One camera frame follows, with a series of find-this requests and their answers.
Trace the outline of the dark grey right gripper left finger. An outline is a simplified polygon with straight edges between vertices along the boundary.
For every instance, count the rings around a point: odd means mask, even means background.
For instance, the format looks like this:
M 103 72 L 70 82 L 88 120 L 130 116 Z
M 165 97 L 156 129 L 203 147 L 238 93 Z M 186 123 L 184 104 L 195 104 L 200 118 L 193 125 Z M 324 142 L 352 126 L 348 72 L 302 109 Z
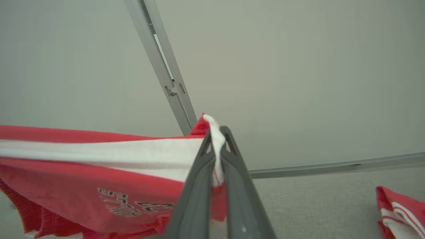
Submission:
M 215 153 L 208 130 L 163 233 L 164 239 L 210 237 L 212 173 Z

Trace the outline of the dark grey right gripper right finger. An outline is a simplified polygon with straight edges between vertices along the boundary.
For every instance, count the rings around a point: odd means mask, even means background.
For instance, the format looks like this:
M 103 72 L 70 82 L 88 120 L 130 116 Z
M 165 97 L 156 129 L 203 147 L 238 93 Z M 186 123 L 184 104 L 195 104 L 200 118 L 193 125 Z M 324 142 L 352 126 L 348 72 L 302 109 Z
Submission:
M 231 130 L 222 126 L 220 131 L 225 137 L 220 157 L 225 173 L 228 238 L 276 239 Z

